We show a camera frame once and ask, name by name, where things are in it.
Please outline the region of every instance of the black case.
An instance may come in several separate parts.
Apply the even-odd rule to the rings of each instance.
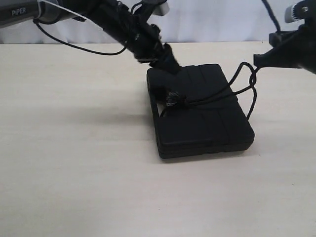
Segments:
[[[147,83],[161,158],[245,151],[254,142],[255,133],[236,96],[199,110],[172,110],[160,118],[158,103],[165,101],[166,90],[200,99],[224,88],[228,82],[219,65],[186,66],[176,77],[149,69]],[[218,96],[231,93],[228,88]]]

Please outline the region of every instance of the white wall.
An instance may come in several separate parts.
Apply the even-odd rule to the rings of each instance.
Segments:
[[[122,0],[131,6],[138,0]],[[301,23],[284,23],[285,9],[297,0],[269,1],[283,30],[296,30]],[[261,0],[169,0],[171,11],[150,22],[162,29],[167,42],[254,41],[267,40],[274,32]],[[68,42],[115,42],[91,23],[74,20],[59,22],[45,29]],[[3,43],[52,43],[33,23],[24,22],[0,30]]]

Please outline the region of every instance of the black box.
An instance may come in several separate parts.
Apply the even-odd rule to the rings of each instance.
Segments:
[[[245,151],[254,142],[255,133],[236,96],[160,117],[158,104],[166,100],[166,90],[201,99],[224,88],[228,82],[219,65],[186,66],[176,77],[151,68],[147,83],[161,158]],[[231,93],[228,87],[216,97]]]

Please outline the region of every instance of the wooden tabletop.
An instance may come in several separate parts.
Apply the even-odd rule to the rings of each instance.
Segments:
[[[114,52],[117,44],[85,45]],[[179,43],[231,78],[265,42]],[[162,161],[131,53],[0,45],[0,236],[316,236],[316,75],[263,69],[243,154]],[[233,89],[248,85],[242,71]],[[245,112],[252,93],[239,96]]]

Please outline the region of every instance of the white table surface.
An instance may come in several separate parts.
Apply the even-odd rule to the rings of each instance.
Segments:
[[[228,78],[270,49],[172,46],[182,65],[219,63]],[[256,140],[245,153],[163,162],[148,66],[129,52],[1,45],[0,55],[1,237],[316,236],[316,75],[259,73]],[[239,98],[247,111],[252,93]]]

